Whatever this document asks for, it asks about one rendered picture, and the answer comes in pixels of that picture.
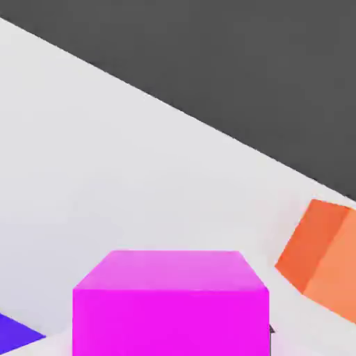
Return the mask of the small magenta cube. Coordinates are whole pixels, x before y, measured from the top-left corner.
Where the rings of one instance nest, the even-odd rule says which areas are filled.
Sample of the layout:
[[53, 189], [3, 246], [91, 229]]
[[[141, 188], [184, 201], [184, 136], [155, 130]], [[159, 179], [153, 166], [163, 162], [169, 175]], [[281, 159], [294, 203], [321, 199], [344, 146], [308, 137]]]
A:
[[74, 287], [72, 356], [270, 356], [269, 292], [239, 252], [115, 250]]

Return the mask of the large orange box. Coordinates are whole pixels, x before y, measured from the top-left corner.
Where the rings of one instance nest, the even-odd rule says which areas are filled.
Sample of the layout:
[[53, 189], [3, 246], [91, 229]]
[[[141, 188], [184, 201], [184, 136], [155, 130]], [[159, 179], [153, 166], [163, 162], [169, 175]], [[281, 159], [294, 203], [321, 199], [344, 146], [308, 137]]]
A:
[[356, 210], [312, 199], [275, 267], [301, 294], [356, 324]]

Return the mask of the large blue box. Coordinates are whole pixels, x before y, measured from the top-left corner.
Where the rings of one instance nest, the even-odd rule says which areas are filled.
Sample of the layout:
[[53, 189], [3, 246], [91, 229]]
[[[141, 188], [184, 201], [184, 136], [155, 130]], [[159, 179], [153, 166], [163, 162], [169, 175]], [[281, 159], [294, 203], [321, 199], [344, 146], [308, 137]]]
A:
[[43, 338], [45, 335], [0, 314], [0, 355]]

